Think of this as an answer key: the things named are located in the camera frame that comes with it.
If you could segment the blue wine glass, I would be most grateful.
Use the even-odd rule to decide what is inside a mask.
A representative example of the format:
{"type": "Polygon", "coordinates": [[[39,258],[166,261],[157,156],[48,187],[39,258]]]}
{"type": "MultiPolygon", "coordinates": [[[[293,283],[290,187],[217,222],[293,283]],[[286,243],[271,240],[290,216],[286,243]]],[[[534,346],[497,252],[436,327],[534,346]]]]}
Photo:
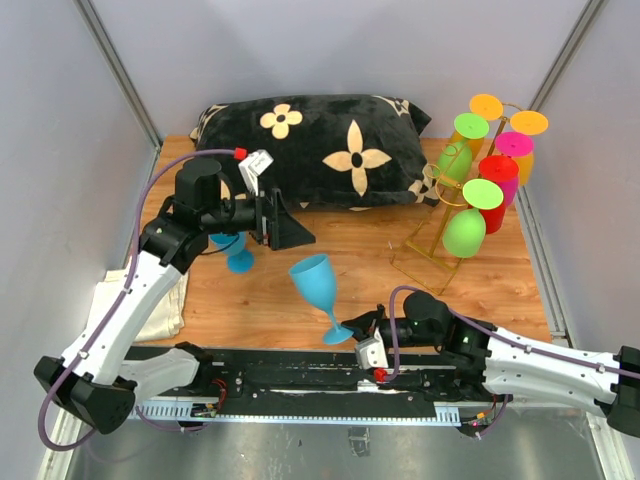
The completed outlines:
{"type": "Polygon", "coordinates": [[[227,256],[227,267],[232,273],[247,273],[254,265],[254,256],[246,248],[246,233],[213,234],[209,239],[215,245],[215,250],[220,250],[227,256]]]}
{"type": "Polygon", "coordinates": [[[331,327],[323,336],[327,345],[337,345],[351,338],[352,332],[336,319],[334,307],[337,297],[337,280],[327,254],[307,257],[289,269],[297,291],[313,307],[323,311],[331,327]]]}

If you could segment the blue wine glass front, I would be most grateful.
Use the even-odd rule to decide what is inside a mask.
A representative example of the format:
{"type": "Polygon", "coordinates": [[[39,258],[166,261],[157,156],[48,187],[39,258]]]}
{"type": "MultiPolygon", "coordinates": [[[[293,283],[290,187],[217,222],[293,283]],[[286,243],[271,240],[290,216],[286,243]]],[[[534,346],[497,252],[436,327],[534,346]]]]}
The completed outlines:
{"type": "Polygon", "coordinates": [[[254,265],[254,256],[246,248],[246,233],[213,234],[209,239],[215,245],[215,250],[220,250],[227,256],[227,267],[232,273],[247,273],[254,265]]]}

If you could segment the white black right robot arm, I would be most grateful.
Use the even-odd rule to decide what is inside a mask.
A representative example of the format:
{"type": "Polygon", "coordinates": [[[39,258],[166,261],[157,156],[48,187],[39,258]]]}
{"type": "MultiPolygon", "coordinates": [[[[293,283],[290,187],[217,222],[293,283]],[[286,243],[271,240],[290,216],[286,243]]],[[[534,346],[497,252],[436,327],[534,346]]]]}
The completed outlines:
{"type": "Polygon", "coordinates": [[[388,350],[433,347],[455,368],[453,387],[466,400],[509,395],[578,408],[606,419],[614,430],[639,434],[639,351],[617,353],[561,347],[524,337],[452,310],[414,289],[396,318],[383,306],[342,322],[357,342],[357,358],[388,383],[395,365],[388,350]]]}

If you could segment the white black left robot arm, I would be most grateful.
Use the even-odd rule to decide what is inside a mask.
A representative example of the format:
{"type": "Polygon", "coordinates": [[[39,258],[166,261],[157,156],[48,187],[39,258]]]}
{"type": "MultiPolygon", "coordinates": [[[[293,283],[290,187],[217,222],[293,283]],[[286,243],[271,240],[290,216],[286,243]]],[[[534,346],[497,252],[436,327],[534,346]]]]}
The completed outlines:
{"type": "Polygon", "coordinates": [[[173,388],[200,396],[214,385],[212,356],[188,342],[147,360],[126,358],[153,310],[207,249],[210,235],[248,232],[272,250],[315,241],[288,212],[281,190],[262,179],[274,162],[266,151],[238,164],[247,190],[243,199],[222,198],[231,181],[214,154],[205,150],[178,159],[173,194],[152,221],[134,227],[129,272],[113,305],[60,357],[44,356],[34,369],[47,403],[101,434],[118,429],[135,406],[154,396],[173,388]]]}

